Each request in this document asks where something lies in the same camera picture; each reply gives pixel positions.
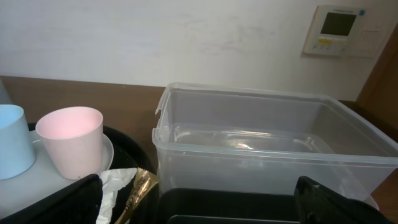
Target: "crumpled paper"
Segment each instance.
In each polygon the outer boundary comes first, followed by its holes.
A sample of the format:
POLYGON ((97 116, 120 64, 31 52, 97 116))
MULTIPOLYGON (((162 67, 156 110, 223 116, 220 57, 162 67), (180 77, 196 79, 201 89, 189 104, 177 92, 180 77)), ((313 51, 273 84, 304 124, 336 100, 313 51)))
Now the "crumpled paper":
POLYGON ((109 224, 112 217, 112 208, 115 206, 118 190, 125 187, 136 175, 136 168, 113 169, 102 172, 102 202, 96 224, 109 224))

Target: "blue cup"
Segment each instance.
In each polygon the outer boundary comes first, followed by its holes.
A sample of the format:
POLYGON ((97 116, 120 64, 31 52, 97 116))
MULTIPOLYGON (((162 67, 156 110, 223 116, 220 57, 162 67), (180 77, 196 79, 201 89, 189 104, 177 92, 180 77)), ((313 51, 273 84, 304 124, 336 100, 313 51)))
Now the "blue cup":
POLYGON ((0 105, 0 180, 25 172, 34 162, 24 109, 0 105))

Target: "clear plastic bin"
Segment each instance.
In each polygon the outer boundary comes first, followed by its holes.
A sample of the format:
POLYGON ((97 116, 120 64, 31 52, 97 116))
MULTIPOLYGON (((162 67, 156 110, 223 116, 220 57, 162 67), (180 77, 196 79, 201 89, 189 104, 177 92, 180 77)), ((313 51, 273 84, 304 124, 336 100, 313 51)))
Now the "clear plastic bin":
POLYGON ((327 96, 170 84, 152 140, 160 189, 293 194, 306 175, 364 200, 398 164, 398 145, 327 96))

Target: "pink cup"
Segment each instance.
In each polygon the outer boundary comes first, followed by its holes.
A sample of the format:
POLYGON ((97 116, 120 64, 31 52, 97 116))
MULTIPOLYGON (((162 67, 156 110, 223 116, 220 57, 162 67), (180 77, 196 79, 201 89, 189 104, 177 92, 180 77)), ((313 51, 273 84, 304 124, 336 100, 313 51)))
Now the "pink cup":
POLYGON ((93 108, 76 106, 53 111, 36 124, 58 171, 77 180, 97 172, 103 156, 103 116, 93 108))

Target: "wooden table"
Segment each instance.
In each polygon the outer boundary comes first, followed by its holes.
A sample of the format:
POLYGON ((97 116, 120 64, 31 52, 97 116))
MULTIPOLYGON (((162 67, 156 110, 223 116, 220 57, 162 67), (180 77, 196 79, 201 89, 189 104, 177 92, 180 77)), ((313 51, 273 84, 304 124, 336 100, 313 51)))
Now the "wooden table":
MULTIPOLYGON (((152 144, 152 129, 159 120, 155 110, 164 87, 20 77, 0 77, 0 79, 3 80, 13 102, 25 109, 28 122, 37 122, 47 113, 68 106, 96 108, 104 115, 104 125, 134 138, 157 167, 156 148, 152 144)), ((380 211, 398 223, 398 170, 393 172, 372 193, 372 196, 378 203, 380 211)))

